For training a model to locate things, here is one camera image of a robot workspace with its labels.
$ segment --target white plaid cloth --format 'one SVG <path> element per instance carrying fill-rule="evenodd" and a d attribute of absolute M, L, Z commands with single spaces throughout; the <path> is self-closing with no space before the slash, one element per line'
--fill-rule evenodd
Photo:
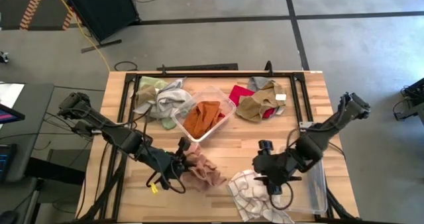
<path fill-rule="evenodd" d="M 266 186 L 254 178 L 253 170 L 238 172 L 228 183 L 228 188 L 243 221 L 265 217 L 273 223 L 294 223 L 285 211 L 272 207 Z M 272 196 L 275 205 L 281 206 L 281 196 Z"/>

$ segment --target pink cloth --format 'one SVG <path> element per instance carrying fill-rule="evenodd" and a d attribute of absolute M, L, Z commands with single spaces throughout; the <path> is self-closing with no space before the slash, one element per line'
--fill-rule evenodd
<path fill-rule="evenodd" d="M 254 94 L 254 91 L 250 91 L 249 89 L 246 89 L 244 87 L 241 87 L 239 85 L 235 85 L 233 87 L 233 90 L 230 93 L 230 100 L 236 104 L 236 106 L 239 106 L 240 96 L 251 96 Z M 265 111 L 264 115 L 262 116 L 265 119 L 270 118 L 274 114 L 275 108 L 271 108 Z"/>
<path fill-rule="evenodd" d="M 210 187 L 219 186 L 227 181 L 225 177 L 221 176 L 216 164 L 201 153 L 197 143 L 192 143 L 190 148 L 184 151 L 184 154 L 187 160 L 194 163 L 195 166 L 189 168 L 190 172 L 182 174 L 183 182 L 190 183 L 199 192 L 206 192 Z"/>

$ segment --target wooden tabletop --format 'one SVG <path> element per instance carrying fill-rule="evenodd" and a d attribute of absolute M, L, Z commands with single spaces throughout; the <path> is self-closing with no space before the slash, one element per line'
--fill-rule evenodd
<path fill-rule="evenodd" d="M 125 74 L 126 72 L 111 72 L 109 74 L 101 113 L 112 121 L 116 121 L 118 117 Z M 218 165 L 222 175 L 228 179 L 231 179 L 237 172 L 253 169 L 252 159 L 257 155 L 259 140 L 272 140 L 274 148 L 278 150 L 280 146 L 285 145 L 289 131 L 297 127 L 290 81 L 288 78 L 273 79 L 287 92 L 286 109 L 281 116 L 254 124 L 234 115 L 211 138 L 201 143 L 203 153 Z M 317 122 L 324 121 L 333 114 L 324 75 L 322 72 L 305 72 L 305 79 L 314 120 Z M 247 81 L 248 78 L 187 78 L 184 80 L 183 88 L 194 94 L 208 84 L 213 84 L 228 95 L 234 85 L 246 87 Z M 303 120 L 306 121 L 300 85 L 297 86 L 297 90 Z M 126 109 L 124 121 L 128 119 L 128 114 L 129 108 Z M 142 126 L 143 122 L 138 122 L 138 128 Z M 169 151 L 176 151 L 180 137 L 184 136 L 178 127 L 166 131 L 158 121 L 148 124 L 147 134 L 154 139 L 153 146 Z M 338 137 L 333 138 L 332 142 L 341 148 Z M 81 215 L 94 202 L 99 165 L 104 147 L 105 141 L 101 137 L 96 137 L 87 167 L 87 193 Z M 108 147 L 101 166 L 99 194 L 103 189 L 110 151 L 111 147 Z M 337 150 L 329 147 L 325 151 L 323 163 L 331 191 L 348 212 L 357 216 L 358 210 L 343 156 Z M 145 186 L 151 173 L 152 170 L 141 162 L 133 160 L 127 162 L 118 221 L 241 221 L 233 199 L 227 190 L 227 185 L 212 188 L 207 193 L 199 193 L 190 185 L 187 185 L 186 194 L 177 194 L 159 188 L 159 192 L 155 195 L 150 188 Z M 308 205 L 308 203 L 300 202 L 307 202 L 311 199 L 312 197 L 308 197 L 310 194 L 303 192 L 301 188 L 294 189 L 294 203 L 296 205 Z M 114 197 L 113 190 L 109 196 L 107 217 L 111 216 Z M 298 212 L 288 212 L 288 214 L 294 221 L 313 220 L 311 214 Z"/>

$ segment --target gray floor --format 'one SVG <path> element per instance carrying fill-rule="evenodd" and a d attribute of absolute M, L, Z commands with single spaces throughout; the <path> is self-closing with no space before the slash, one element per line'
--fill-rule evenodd
<path fill-rule="evenodd" d="M 293 0 L 298 15 L 424 11 L 423 0 Z M 287 15 L 286 0 L 157 0 L 140 4 L 143 19 L 184 19 Z M 300 70 L 288 21 L 158 25 L 126 28 L 113 38 L 123 43 L 103 49 L 112 65 L 122 60 L 139 70 L 167 66 L 237 62 L 240 69 Z M 394 121 L 399 90 L 424 77 L 424 17 L 300 21 L 309 66 L 323 70 L 333 107 L 346 91 L 372 106 L 365 121 L 341 133 L 360 216 L 372 221 L 421 223 L 424 213 L 424 127 L 417 118 Z M 80 54 L 88 43 L 78 29 L 66 32 L 0 32 L 0 48 L 12 62 L 0 66 L 0 80 L 53 82 L 104 89 L 107 70 L 96 52 Z M 55 90 L 49 110 L 70 90 Z M 94 107 L 102 93 L 88 92 Z M 78 137 L 41 137 L 52 148 L 84 146 Z M 44 157 L 45 152 L 34 153 Z"/>

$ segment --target monitor screen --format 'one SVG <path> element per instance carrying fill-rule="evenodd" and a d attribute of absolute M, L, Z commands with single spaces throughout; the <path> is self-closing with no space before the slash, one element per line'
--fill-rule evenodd
<path fill-rule="evenodd" d="M 23 119 L 25 119 L 25 116 L 22 113 L 0 104 L 0 124 L 22 121 Z"/>

